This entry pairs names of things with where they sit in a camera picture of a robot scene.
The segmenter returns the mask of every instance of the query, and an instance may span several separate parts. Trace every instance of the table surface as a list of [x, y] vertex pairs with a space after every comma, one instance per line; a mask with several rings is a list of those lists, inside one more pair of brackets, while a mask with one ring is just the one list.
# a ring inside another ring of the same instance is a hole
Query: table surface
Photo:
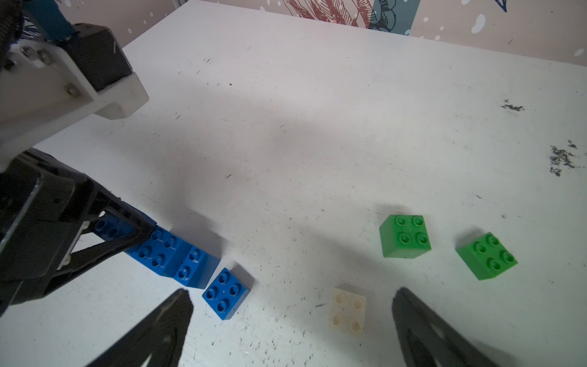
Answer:
[[[190, 290], [181, 366], [403, 366], [400, 287], [502, 366], [585, 363], [586, 68], [199, 1], [124, 51], [150, 101], [38, 148], [249, 275], [229, 321]], [[432, 251], [382, 257], [397, 213]], [[480, 282], [455, 246], [488, 231], [519, 265]], [[337, 286], [364, 337], [328, 329]], [[85, 365], [177, 288], [119, 254], [10, 307], [2, 364]]]

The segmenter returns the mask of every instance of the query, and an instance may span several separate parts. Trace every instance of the metal bolt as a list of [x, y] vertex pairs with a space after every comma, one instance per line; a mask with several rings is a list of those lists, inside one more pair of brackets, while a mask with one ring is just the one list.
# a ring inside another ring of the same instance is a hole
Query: metal bolt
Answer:
[[47, 50], [38, 50], [37, 55], [39, 55], [39, 59], [41, 59], [41, 61], [45, 65], [51, 65], [52, 63], [55, 62], [53, 60], [53, 56], [51, 56], [51, 54]]
[[29, 60], [37, 60], [39, 58], [39, 55], [36, 53], [35, 50], [33, 50], [32, 47], [23, 46], [21, 47], [21, 52]]
[[66, 85], [64, 88], [65, 88], [65, 91], [68, 92], [73, 97], [79, 97], [79, 96], [82, 95], [80, 93], [79, 89], [75, 85], [73, 85], [71, 83], [69, 83], [68, 85]]
[[12, 205], [12, 199], [8, 195], [0, 198], [0, 210], [8, 209]]

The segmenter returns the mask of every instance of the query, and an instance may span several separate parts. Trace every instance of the wall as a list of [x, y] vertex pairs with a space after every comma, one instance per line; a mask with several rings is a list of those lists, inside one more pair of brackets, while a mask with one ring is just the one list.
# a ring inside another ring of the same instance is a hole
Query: wall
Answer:
[[[587, 66], [585, 0], [206, 1]], [[121, 46], [175, 10], [171, 0], [57, 2], [73, 23], [109, 27]]]
[[176, 8], [171, 0], [56, 0], [71, 23], [103, 25], [121, 47], [137, 38]]

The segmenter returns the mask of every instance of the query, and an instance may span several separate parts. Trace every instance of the blue lego stack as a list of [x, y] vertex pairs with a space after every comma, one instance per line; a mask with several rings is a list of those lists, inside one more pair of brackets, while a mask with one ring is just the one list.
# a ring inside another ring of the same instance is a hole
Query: blue lego stack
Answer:
[[204, 289], [219, 263], [219, 258], [192, 246], [173, 278], [186, 287]]
[[113, 215], [109, 215], [94, 225], [94, 233], [105, 241], [112, 241], [119, 237], [131, 234], [132, 225], [123, 222]]
[[[111, 214], [94, 225], [94, 233], [105, 241], [128, 235], [133, 230], [132, 225]], [[217, 257], [158, 226], [147, 241], [125, 252], [155, 273], [173, 277], [191, 288], [204, 289], [220, 263]]]
[[224, 268], [210, 284], [202, 298], [222, 320], [228, 320], [249, 294], [247, 288], [228, 269]]

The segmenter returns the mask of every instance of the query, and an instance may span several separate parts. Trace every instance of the green lego brick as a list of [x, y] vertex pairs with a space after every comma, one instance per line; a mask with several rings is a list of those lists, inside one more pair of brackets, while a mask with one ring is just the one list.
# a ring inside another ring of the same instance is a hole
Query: green lego brick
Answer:
[[518, 263], [491, 232], [457, 252], [479, 280], [495, 278]]
[[379, 234], [383, 257], [413, 259], [431, 250], [422, 216], [389, 216]]

